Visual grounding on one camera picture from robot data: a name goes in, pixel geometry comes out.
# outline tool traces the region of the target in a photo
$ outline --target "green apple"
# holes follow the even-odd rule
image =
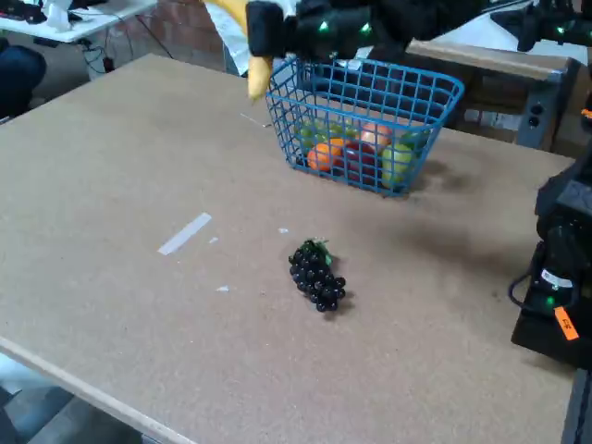
[[[397,143],[393,148],[385,148],[382,152],[382,185],[391,189],[403,182],[412,161],[413,150],[407,145]]]
[[[407,145],[415,151],[415,157],[420,158],[427,145],[427,141],[429,141],[430,134],[431,131],[429,129],[424,129],[419,132],[408,131],[401,136],[399,143]]]

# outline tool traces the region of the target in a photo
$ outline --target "tape strip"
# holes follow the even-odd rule
[[[179,249],[181,245],[183,245],[186,241],[188,241],[191,236],[197,233],[200,229],[205,227],[205,225],[212,220],[212,217],[207,213],[201,213],[199,216],[195,217],[189,224],[185,226],[179,233],[175,236],[170,238],[162,247],[158,249],[158,252],[163,254],[164,256],[174,253],[176,250]]]

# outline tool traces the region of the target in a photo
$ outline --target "banana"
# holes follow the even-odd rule
[[[245,36],[247,32],[247,10],[246,2],[244,0],[204,0],[220,6],[227,11],[230,16],[239,24]],[[271,80],[273,60],[271,57],[255,57],[251,55],[249,58],[249,78],[248,93],[249,98],[254,102],[265,95],[267,86]]]

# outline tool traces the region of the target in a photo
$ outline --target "cable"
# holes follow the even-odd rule
[[[107,28],[105,30],[105,45],[103,46],[103,48],[105,49],[105,55],[107,57],[111,57],[113,60],[117,60],[117,49],[116,46],[114,44],[111,45],[111,51],[113,51],[113,56],[109,55],[107,53],[107,50],[109,49],[109,39],[111,37],[111,28]]]
[[[128,46],[129,46],[129,60],[133,60],[133,46],[131,45],[131,38],[130,38],[130,31],[128,30],[128,24],[126,21],[118,16],[117,14],[109,13],[109,12],[97,12],[97,13],[86,13],[86,12],[79,12],[78,9],[75,11],[76,14],[79,16],[111,16],[117,17],[117,19],[123,24],[125,29],[126,37],[128,39]]]
[[[99,58],[101,58],[104,54],[105,54],[105,49],[102,48],[101,46],[96,46],[94,48],[91,47],[86,47],[85,49],[82,50],[82,52],[84,54],[87,53],[92,53],[94,51],[99,51],[99,55],[97,57],[95,57],[93,60],[87,60],[86,59],[86,55],[84,56],[84,63],[86,63],[86,66],[90,69],[92,69],[94,72],[96,72],[97,74],[106,74],[105,71],[99,71],[98,69],[96,69],[92,63],[96,62]]]
[[[148,31],[148,33],[152,36],[154,41],[157,42],[161,48],[163,48],[163,51],[165,51],[170,58],[175,60],[175,57],[173,57],[173,55],[170,54],[170,51],[168,51],[167,47],[164,46],[164,44],[160,40],[158,40],[158,38],[154,35],[152,30],[143,22],[143,20],[138,16],[136,16],[136,20],[138,20],[140,22],[140,24]]]
[[[530,305],[524,303],[523,301],[518,301],[516,299],[516,297],[514,296],[514,289],[532,274],[532,270],[533,270],[533,266],[531,264],[528,267],[528,270],[526,270],[526,272],[523,275],[517,277],[515,280],[512,281],[512,283],[510,284],[510,287],[508,287],[508,298],[510,299],[510,301],[512,301],[513,303],[515,303],[516,305],[518,305],[520,308],[522,308],[524,310],[527,310],[529,312],[538,313],[540,315],[548,315],[547,313],[544,313],[536,308],[531,307]],[[581,291],[580,291],[579,284],[576,282],[576,279],[572,281],[572,285],[573,285],[573,287],[572,287],[572,292],[571,292],[571,299],[568,304],[563,305],[563,308],[573,307],[580,300]]]

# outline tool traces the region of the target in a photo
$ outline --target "basket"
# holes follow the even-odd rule
[[[266,100],[293,168],[397,196],[409,191],[463,91],[459,80],[422,69],[292,58],[274,71]]]

